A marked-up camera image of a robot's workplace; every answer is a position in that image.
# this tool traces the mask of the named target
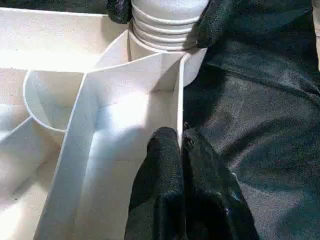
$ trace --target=dark cloth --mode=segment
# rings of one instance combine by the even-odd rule
[[[311,2],[251,0],[184,89],[184,120],[236,173],[262,240],[320,239],[319,85]]]
[[[133,183],[126,240],[258,240],[236,177],[194,129],[162,127]]]

